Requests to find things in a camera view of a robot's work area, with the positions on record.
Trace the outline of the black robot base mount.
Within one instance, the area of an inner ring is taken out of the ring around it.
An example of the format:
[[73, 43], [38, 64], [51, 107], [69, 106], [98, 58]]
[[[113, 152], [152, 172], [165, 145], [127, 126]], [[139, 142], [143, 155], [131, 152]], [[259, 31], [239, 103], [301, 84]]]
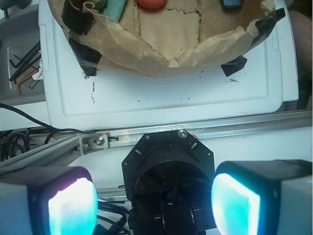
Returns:
[[185, 130], [142, 136], [122, 162], [133, 235], [204, 235], [216, 227], [213, 152]]

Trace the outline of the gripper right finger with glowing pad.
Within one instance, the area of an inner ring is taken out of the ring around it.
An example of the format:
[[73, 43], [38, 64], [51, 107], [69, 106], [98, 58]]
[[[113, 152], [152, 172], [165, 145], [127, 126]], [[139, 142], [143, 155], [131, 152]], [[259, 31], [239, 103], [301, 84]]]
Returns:
[[313, 164], [225, 161], [216, 170], [211, 202], [222, 235], [311, 235]]

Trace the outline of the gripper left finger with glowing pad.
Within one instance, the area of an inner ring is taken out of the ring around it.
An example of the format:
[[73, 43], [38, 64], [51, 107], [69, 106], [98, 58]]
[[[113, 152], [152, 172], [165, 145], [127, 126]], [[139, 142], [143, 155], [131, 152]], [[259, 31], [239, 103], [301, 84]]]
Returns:
[[91, 235], [98, 197], [81, 166], [2, 167], [2, 235]]

